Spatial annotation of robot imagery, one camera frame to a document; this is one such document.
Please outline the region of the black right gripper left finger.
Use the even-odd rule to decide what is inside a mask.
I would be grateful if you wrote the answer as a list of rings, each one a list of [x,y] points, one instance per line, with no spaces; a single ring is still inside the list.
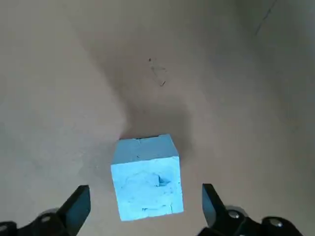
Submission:
[[[90,188],[80,185],[56,211],[47,212],[21,228],[13,221],[0,223],[2,236],[76,236],[91,211]]]

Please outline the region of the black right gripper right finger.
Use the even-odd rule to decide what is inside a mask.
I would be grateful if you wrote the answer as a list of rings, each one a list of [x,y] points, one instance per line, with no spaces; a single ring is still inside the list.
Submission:
[[[237,209],[227,209],[212,184],[202,184],[202,210],[208,224],[202,236],[300,236],[288,220],[268,216],[256,222]]]

